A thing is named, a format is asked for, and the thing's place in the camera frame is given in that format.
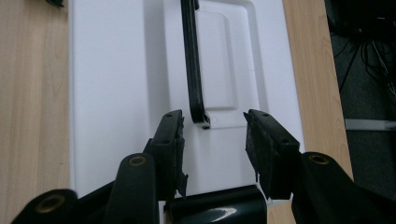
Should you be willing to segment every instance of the light wood grain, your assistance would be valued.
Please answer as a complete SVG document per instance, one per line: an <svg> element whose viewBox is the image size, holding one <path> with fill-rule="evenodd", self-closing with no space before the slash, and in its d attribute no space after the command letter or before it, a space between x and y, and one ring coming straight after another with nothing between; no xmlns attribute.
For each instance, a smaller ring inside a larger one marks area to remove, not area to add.
<svg viewBox="0 0 396 224"><path fill-rule="evenodd" d="M351 176L323 1L284 0L305 147ZM45 1L0 1L0 223L36 195L68 186L67 12ZM291 203L268 223L294 223Z"/></svg>
<svg viewBox="0 0 396 224"><path fill-rule="evenodd" d="M0 223L68 186L65 9L0 1Z"/></svg>

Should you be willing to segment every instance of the gray floor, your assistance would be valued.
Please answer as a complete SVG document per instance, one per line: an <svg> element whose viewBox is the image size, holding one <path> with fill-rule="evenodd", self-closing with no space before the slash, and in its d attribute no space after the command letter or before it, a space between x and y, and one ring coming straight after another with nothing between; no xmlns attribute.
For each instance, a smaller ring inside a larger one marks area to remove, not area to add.
<svg viewBox="0 0 396 224"><path fill-rule="evenodd" d="M345 37L332 35L334 55L341 52L347 41ZM351 49L354 45L349 41L343 53L335 59L339 86L353 56ZM370 52L369 55L375 62L375 53ZM386 87L379 85L366 73L361 52L358 51L341 92L344 117L395 120L396 107L389 99L392 97ZM346 137L355 183L396 200L396 132L347 131Z"/></svg>

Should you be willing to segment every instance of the wooden surface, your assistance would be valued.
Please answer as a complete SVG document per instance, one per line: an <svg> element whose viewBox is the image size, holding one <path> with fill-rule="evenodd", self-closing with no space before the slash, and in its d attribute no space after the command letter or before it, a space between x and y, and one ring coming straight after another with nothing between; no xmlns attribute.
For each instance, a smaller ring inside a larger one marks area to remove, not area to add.
<svg viewBox="0 0 396 224"><path fill-rule="evenodd" d="M305 148L351 176L324 2L283 2ZM0 1L0 29L0 223L9 223L36 195L68 185L67 11ZM293 222L290 202L268 208L268 223Z"/></svg>
<svg viewBox="0 0 396 224"><path fill-rule="evenodd" d="M0 1L0 223L68 186L67 11Z"/></svg>

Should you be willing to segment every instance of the black handle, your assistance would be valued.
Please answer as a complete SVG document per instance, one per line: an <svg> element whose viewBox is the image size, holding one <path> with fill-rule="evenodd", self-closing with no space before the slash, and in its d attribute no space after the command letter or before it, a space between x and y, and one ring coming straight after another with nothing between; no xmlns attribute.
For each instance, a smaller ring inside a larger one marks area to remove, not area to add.
<svg viewBox="0 0 396 224"><path fill-rule="evenodd" d="M210 118L205 112L202 95L198 40L195 27L195 9L199 8L199 4L198 0L180 0L180 3L191 117L194 123L202 124L204 129L209 129Z"/></svg>

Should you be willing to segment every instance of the wooden table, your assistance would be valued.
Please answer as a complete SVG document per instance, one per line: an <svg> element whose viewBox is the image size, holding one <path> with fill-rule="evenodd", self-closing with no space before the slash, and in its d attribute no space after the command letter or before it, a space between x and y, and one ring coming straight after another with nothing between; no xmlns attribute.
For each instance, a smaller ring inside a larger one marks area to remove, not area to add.
<svg viewBox="0 0 396 224"><path fill-rule="evenodd" d="M323 1L284 0L306 150L352 176ZM36 195L67 188L68 18L40 1L0 1L0 223ZM294 222L290 203L268 223Z"/></svg>

